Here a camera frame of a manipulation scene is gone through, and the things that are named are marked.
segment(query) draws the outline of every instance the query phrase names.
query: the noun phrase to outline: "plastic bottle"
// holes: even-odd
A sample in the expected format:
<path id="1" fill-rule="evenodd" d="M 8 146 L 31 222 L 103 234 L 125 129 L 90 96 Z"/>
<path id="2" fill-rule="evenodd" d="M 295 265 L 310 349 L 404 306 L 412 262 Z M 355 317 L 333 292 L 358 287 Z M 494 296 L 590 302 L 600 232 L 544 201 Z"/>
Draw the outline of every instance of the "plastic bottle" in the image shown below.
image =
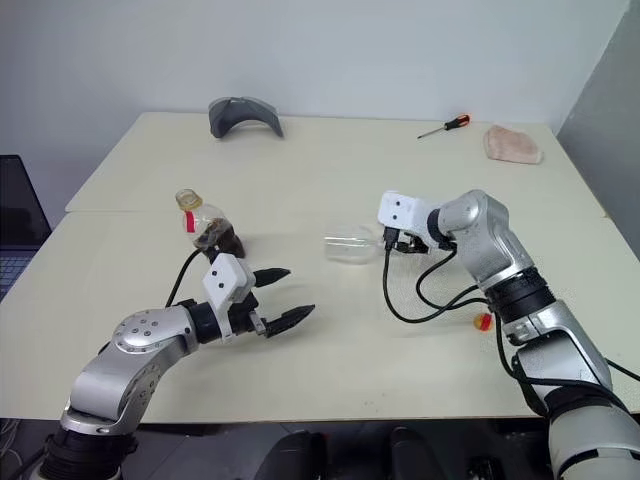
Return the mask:
<path id="1" fill-rule="evenodd" d="M 189 240 L 209 260 L 213 261 L 216 250 L 244 258 L 242 242 L 222 210 L 204 203 L 200 195 L 189 188 L 176 193 L 176 202 L 184 211 L 182 226 Z"/>

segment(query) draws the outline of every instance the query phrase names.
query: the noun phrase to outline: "white table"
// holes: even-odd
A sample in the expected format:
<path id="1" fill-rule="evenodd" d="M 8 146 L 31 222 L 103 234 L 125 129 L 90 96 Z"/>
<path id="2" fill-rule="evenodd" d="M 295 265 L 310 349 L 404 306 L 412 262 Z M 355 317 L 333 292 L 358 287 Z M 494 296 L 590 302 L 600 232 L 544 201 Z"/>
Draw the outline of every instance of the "white table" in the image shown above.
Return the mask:
<path id="1" fill-rule="evenodd" d="M 163 378 L 144 421 L 530 415 L 501 370 L 495 335 L 471 324 L 480 307 L 406 325 L 384 305 L 381 259 L 363 266 L 325 259 L 326 223 L 340 218 L 375 227 L 380 194 L 389 187 L 439 199 L 474 186 L 494 194 L 509 206 L 513 229 L 553 291 L 598 347 L 640 370 L 640 325 L 631 301 L 640 264 L 546 127 L 526 127 L 547 155 L 531 167 L 484 159 L 479 141 L 486 126 L 477 124 L 419 144 L 412 136 L 422 123 L 285 119 L 285 141 L 255 131 L 220 142 L 207 133 L 206 121 L 201 125 L 203 118 L 141 117 L 0 304 L 0 416 L 57 418 L 74 378 L 117 322 L 164 304 L 191 251 L 174 207 L 181 187 L 195 188 L 227 212 L 254 268 L 293 270 L 257 290 L 265 314 L 273 318 L 306 303 L 317 308 L 280 337 L 247 334 L 182 360 Z M 307 147 L 295 132 L 308 139 Z M 390 139 L 380 139 L 384 132 Z M 353 135 L 358 140 L 348 154 Z M 181 157 L 172 154 L 178 150 Z M 393 165 L 384 161 L 390 157 Z M 351 182 L 367 165 L 360 175 L 366 182 Z M 329 174 L 331 166 L 340 172 Z M 220 178 L 215 188 L 211 178 Z M 527 196 L 532 179 L 539 192 Z M 261 200 L 247 201 L 261 184 Z M 279 196 L 276 187 L 285 184 L 291 188 Z M 398 308 L 421 311 L 411 298 L 413 281 L 439 258 L 393 258 Z M 204 300 L 206 267 L 204 258 L 194 262 L 178 299 Z M 445 299 L 470 278 L 453 262 L 434 282 L 433 296 Z M 640 410 L 637 385 L 613 375 L 617 393 Z"/>

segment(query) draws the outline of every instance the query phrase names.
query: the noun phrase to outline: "white wall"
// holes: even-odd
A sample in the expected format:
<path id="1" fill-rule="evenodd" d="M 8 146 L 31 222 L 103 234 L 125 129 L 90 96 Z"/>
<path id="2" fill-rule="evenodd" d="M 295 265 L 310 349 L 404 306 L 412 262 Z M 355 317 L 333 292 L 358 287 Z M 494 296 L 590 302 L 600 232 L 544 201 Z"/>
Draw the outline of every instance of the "white wall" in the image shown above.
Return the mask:
<path id="1" fill-rule="evenodd" d="M 562 124 L 628 0 L 0 0 L 0 151 L 50 220 L 145 110 Z"/>

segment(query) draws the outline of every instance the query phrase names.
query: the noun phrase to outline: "bottle cap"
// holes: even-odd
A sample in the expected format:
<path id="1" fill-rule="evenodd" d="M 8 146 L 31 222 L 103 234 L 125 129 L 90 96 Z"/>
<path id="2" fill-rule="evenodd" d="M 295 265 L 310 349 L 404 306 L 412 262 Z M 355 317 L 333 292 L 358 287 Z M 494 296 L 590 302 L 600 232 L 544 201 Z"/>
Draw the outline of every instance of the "bottle cap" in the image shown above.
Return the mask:
<path id="1" fill-rule="evenodd" d="M 202 198 L 190 188 L 185 188 L 176 193 L 176 202 L 181 210 L 188 212 L 202 205 Z"/>

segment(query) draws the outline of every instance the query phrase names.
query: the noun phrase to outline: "black connector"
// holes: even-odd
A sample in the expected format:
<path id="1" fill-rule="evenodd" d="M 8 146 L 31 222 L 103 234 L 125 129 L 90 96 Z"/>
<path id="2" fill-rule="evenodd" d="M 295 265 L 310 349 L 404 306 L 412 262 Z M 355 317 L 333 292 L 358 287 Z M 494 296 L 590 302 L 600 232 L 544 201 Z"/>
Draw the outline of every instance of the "black connector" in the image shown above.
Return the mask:
<path id="1" fill-rule="evenodd" d="M 384 234 L 382 235 L 384 239 L 384 249 L 387 251 L 393 250 L 396 243 L 398 243 L 398 238 L 400 238 L 400 230 L 392 227 L 384 227 Z"/>

